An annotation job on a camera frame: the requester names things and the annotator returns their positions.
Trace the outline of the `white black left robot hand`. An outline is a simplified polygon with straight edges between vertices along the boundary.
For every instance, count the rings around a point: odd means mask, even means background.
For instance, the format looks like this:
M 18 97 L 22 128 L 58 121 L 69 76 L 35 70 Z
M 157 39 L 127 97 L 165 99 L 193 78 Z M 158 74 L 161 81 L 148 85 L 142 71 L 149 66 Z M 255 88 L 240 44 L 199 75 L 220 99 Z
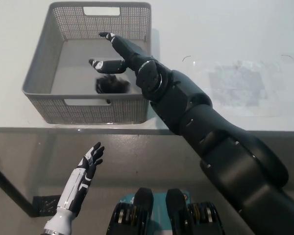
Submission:
M 72 171 L 60 196 L 56 214 L 45 224 L 44 235 L 70 235 L 72 222 L 78 216 L 97 166 L 103 162 L 104 146 L 92 146 Z

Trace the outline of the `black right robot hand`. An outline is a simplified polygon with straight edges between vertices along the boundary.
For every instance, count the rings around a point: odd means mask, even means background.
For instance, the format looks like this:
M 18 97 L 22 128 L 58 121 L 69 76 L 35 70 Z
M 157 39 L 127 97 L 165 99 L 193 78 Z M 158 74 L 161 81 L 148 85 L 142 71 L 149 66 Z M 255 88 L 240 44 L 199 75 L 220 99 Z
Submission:
M 149 101 L 156 102 L 160 97 L 157 90 L 162 83 L 156 60 L 135 43 L 114 33 L 100 32 L 99 36 L 108 40 L 122 59 L 110 61 L 90 59 L 91 66 L 97 72 L 107 74 L 120 74 L 126 69 L 131 69 L 135 73 L 136 85 L 141 88 L 143 96 Z

